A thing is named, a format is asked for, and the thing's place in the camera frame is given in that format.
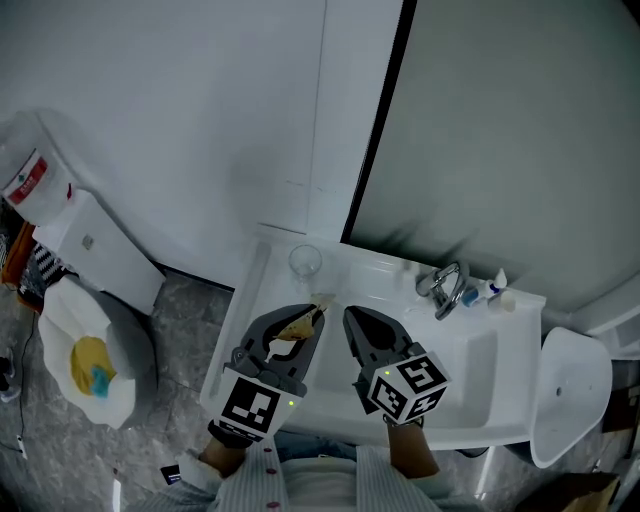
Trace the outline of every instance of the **shirt sleeve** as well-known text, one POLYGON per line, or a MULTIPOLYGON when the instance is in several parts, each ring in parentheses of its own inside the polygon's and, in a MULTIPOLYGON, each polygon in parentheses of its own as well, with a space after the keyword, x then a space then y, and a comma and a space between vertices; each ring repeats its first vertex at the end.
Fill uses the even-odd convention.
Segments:
POLYGON ((222 476, 188 450, 178 457, 181 481, 151 498, 127 508, 127 512, 206 512, 222 484, 222 476))
POLYGON ((454 488, 442 472, 409 481, 443 512, 487 512, 487 509, 475 498, 465 495, 454 496, 454 488))

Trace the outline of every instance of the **black cable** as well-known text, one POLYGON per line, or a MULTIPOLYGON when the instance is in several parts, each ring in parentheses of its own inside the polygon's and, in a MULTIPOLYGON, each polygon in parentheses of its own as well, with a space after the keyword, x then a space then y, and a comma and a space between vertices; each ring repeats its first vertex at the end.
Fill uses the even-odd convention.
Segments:
POLYGON ((489 446, 487 446, 486 448, 463 448, 461 450, 456 450, 456 451, 464 455, 467 459, 477 459, 481 455, 484 455, 485 453, 487 453, 487 450, 489 448, 490 448, 489 446))
POLYGON ((31 318, 31 334, 29 334, 29 337, 27 338, 27 341, 24 344, 24 347, 22 348, 22 357, 20 357, 20 370, 21 370, 21 375, 20 375, 20 437, 24 437, 24 417, 22 415, 22 397, 24 395, 24 354, 27 351, 27 346, 29 345, 29 342, 31 341, 31 338, 33 338, 33 333, 35 331, 35 326, 36 326, 36 314, 35 312, 33 313, 33 317, 31 318))
MULTIPOLYGON (((29 345, 29 342, 31 341, 31 338, 33 338, 33 333, 35 331, 35 326, 36 326, 36 314, 33 314, 33 318, 31 319, 31 333, 29 334, 29 337, 27 338, 27 341, 25 341, 24 343, 24 347, 22 348, 22 357, 20 358, 20 368, 21 368, 21 375, 20 375, 20 398, 19 398, 19 403, 20 403, 20 438, 22 438, 24 436, 24 416, 22 414, 22 395, 24 394, 24 355, 27 351, 27 345, 29 345)), ((17 453, 22 453, 22 450, 19 450, 17 448, 12 448, 11 446, 8 446, 2 442, 0 442, 0 446, 2 446, 3 448, 10 450, 12 452, 17 452, 17 453)))

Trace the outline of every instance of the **white wall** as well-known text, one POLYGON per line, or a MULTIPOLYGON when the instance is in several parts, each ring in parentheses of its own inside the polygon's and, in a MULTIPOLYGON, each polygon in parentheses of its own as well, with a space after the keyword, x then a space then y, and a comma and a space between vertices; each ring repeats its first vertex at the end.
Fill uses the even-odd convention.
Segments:
POLYGON ((639 142, 622 2, 421 0, 353 241, 572 311, 640 269, 639 142))
POLYGON ((0 119, 39 109, 80 181, 141 249, 235 286, 256 222, 317 232, 328 209, 342 230, 335 210, 346 217, 401 2, 340 4, 7 0, 0 119), (334 117, 350 121, 341 139, 334 117), (314 132, 324 141, 315 152, 314 132), (355 150, 331 176, 314 164, 314 181, 341 194, 312 192, 312 156, 351 137, 355 150))
POLYGON ((329 0, 307 232, 340 240, 382 92, 402 0, 329 0))

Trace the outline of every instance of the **wrist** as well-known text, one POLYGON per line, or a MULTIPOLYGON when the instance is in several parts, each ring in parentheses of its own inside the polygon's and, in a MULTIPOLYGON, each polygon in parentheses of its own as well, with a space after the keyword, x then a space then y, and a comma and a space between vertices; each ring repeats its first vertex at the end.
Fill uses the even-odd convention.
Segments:
POLYGON ((212 439, 198 460, 218 470, 222 478, 226 478, 242 465, 245 453, 245 448, 227 448, 217 439, 212 439))
POLYGON ((419 429, 422 429, 422 427, 424 426, 424 416, 420 416, 406 423, 396 423, 393 418, 391 418, 387 414, 383 414, 382 420, 387 424, 388 428, 405 428, 409 426, 415 426, 419 429))
POLYGON ((233 432, 216 425, 214 420, 211 420, 209 422, 209 426, 207 428, 213 438, 219 441, 220 444, 222 444, 226 448, 244 449, 249 448, 249 446, 253 444, 253 441, 251 441, 250 439, 242 437, 238 434, 234 434, 233 432))
POLYGON ((387 432, 391 433, 407 433, 407 432, 420 432, 422 434, 422 429, 419 425, 415 423, 404 423, 403 425, 387 425, 387 432))

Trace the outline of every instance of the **faucet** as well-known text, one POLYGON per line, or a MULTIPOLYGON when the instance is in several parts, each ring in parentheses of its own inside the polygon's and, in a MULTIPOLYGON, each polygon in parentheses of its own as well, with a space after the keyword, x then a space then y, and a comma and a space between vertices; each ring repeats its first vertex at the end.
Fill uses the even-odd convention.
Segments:
POLYGON ((467 288, 469 281, 469 266, 464 261, 454 261, 441 270, 434 270, 426 276, 418 276, 416 279, 416 293, 421 297, 432 297, 436 305, 436 320, 444 320, 453 308, 458 305, 460 297, 467 288), (458 279, 453 287, 451 295, 442 290, 449 274, 458 273, 458 279))

